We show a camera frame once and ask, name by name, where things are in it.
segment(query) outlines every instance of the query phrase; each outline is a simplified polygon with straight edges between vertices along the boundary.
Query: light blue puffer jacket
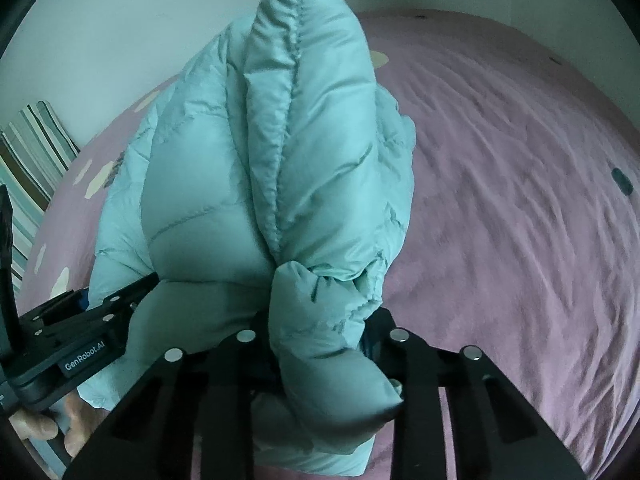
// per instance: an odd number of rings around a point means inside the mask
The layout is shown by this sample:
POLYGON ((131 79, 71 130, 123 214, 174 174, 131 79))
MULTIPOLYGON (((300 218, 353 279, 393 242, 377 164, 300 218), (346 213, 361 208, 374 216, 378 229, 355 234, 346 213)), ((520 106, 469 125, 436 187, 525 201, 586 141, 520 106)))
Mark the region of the light blue puffer jacket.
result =
POLYGON ((256 462, 362 473, 401 403, 358 343, 404 241, 414 142, 343 0, 262 0, 233 22, 156 99, 111 185, 91 305, 161 282, 81 395, 112 409, 167 348, 211 348, 268 307, 287 395, 252 406, 256 462))

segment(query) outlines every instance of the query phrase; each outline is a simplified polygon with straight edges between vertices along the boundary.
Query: mattress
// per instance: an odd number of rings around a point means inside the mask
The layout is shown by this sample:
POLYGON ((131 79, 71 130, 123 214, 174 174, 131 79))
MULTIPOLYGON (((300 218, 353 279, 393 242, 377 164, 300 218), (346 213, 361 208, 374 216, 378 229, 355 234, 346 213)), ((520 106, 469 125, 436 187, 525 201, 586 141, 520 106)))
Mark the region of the mattress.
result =
MULTIPOLYGON (((411 222, 385 306, 432 346, 483 348, 597 478, 627 440, 626 455, 640 451, 629 447, 640 444, 629 439, 640 418, 638 131, 564 60, 498 23, 428 10, 362 25, 378 81, 417 128, 411 222)), ((155 94, 65 177, 21 309, 86 284, 104 168, 155 94)), ((389 425, 364 478, 388 479, 391 452, 389 425)))

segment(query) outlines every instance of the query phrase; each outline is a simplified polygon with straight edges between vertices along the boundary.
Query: pink bed sheet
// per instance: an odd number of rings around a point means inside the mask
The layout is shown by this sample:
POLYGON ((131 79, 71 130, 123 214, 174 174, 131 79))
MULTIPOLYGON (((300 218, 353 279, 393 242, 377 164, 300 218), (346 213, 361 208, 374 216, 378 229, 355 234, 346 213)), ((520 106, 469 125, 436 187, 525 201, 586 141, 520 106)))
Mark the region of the pink bed sheet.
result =
MULTIPOLYGON (((362 23, 379 82, 417 127, 412 218, 385 306, 434 346, 482 347, 590 478, 627 440, 624 453, 637 456, 639 199, 611 173, 640 182, 638 131, 511 28, 432 10, 362 23)), ((22 311, 52 289, 86 285, 105 194, 89 184, 149 101, 117 118, 65 177, 34 245, 22 311)), ((391 450, 389 425, 364 479, 389 478, 391 450)), ((258 477, 315 478, 268 468, 258 477)))

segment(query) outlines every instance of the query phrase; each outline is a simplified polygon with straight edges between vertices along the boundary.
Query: white wall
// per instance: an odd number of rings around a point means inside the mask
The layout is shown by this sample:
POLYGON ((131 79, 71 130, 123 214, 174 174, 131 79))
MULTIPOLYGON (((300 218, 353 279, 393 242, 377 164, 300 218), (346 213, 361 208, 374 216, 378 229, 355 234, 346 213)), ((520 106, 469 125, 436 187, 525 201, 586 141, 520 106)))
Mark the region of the white wall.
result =
MULTIPOLYGON (((346 0, 493 18, 571 61, 640 126, 640 46, 609 0, 346 0)), ((80 145, 258 0, 38 0, 0 59, 0 124, 49 100, 80 145)))

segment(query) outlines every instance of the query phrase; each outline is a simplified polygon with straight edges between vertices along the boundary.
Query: round bolt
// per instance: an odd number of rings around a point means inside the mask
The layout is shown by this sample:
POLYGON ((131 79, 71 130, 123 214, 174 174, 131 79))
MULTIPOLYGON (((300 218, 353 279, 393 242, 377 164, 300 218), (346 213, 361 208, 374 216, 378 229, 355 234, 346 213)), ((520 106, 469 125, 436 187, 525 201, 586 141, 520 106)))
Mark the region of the round bolt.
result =
POLYGON ((409 333, 404 328, 395 328, 389 333, 389 337, 399 343, 404 343, 409 339, 409 333))
POLYGON ((471 359, 472 361, 478 361, 478 359, 482 357, 482 350, 473 345, 465 346, 462 353, 467 359, 471 359))
POLYGON ((253 330, 241 330, 236 334, 236 339, 241 343, 250 343, 255 339, 255 332, 253 330))
POLYGON ((169 361, 170 363, 175 363, 176 361, 179 361, 180 359, 182 359, 183 355, 184 355, 184 352, 179 348, 169 348, 164 353, 164 360, 169 361))

